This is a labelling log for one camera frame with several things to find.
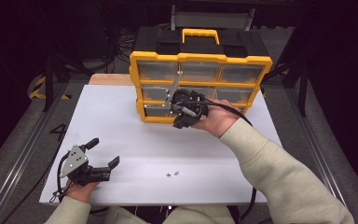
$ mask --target plastic drawer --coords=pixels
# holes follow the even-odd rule
[[[261,69],[261,65],[225,64],[220,81],[256,82]]]
[[[141,88],[144,100],[165,100],[170,86],[142,85]]]
[[[181,63],[184,81],[216,81],[220,71],[219,63],[184,62]]]
[[[208,98],[214,98],[216,88],[215,87],[199,87],[199,86],[180,86],[180,89],[185,89],[188,91],[196,91],[198,93],[203,94],[204,96]]]
[[[178,71],[177,62],[139,61],[139,76],[141,79],[173,80]]]
[[[218,87],[216,98],[231,103],[246,103],[253,89]]]
[[[171,107],[162,105],[144,105],[145,115],[148,117],[173,117]]]

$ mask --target white table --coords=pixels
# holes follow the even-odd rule
[[[42,191],[41,203],[49,203],[52,192],[57,190],[56,174],[61,157],[73,145],[86,144],[95,137],[100,139],[100,144],[86,151],[89,165],[105,167],[115,156],[120,156],[120,164],[112,171],[110,181],[101,183],[92,193],[92,204],[250,202],[252,186],[243,177],[228,147],[205,131],[142,122],[135,100],[133,86],[84,87]],[[258,131],[281,143],[261,93],[246,117]],[[266,198],[258,192],[256,201],[265,202]]]

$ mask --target small metal part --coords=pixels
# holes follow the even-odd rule
[[[68,159],[62,167],[60,178],[66,177],[87,161],[88,159],[80,147],[72,147],[68,154]]]
[[[179,81],[182,78],[182,74],[183,71],[178,71],[177,72],[177,77],[175,78],[175,80],[173,81],[173,84],[171,85],[169,90],[166,90],[167,92],[167,98],[165,99],[165,106],[169,105],[173,96],[173,93],[177,90],[178,85],[179,85]]]
[[[182,108],[182,111],[183,111],[185,114],[188,114],[188,115],[191,116],[191,117],[196,117],[196,116],[197,116],[197,114],[194,113],[194,111],[188,109],[187,107],[183,107],[183,108]]]

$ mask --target yellow storage organizer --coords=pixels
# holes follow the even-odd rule
[[[233,29],[141,27],[130,61],[141,120],[160,123],[173,123],[164,104],[174,83],[176,89],[227,99],[245,114],[272,66],[258,33]]]

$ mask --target metal rail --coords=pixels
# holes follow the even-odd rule
[[[56,84],[57,89],[54,94],[54,101],[52,102],[48,111],[42,113],[42,115],[40,116],[24,149],[22,150],[19,158],[17,159],[13,168],[10,170],[7,179],[5,180],[5,183],[0,189],[0,215],[2,214],[3,209],[7,204],[7,201],[9,200],[11,194],[13,193],[14,188],[16,188],[17,183],[19,182],[22,173],[28,164],[28,161],[31,159],[34,153],[34,149],[37,143],[39,142],[40,135],[44,130],[49,118],[51,117],[51,114],[54,111],[55,106],[57,105],[61,96],[63,95],[67,85],[68,85],[67,83]]]
[[[316,166],[319,170],[319,173],[322,176],[322,181],[326,185],[326,187],[331,191],[331,193],[339,199],[345,206],[345,200],[341,194],[341,191],[339,190],[339,187],[337,185],[337,181],[334,178],[333,174],[330,171],[330,168],[327,165],[326,160],[324,159],[324,154],[322,153],[322,150],[316,140],[316,137],[310,127],[310,123],[308,122],[307,118],[304,118],[301,116],[301,113],[297,106],[297,98],[296,93],[293,89],[286,89],[287,97],[289,98],[290,104],[292,108],[296,112],[296,118],[298,122],[301,125],[301,128],[304,130],[305,135],[307,136],[307,139],[310,144],[311,148],[311,154],[312,158],[314,159]]]

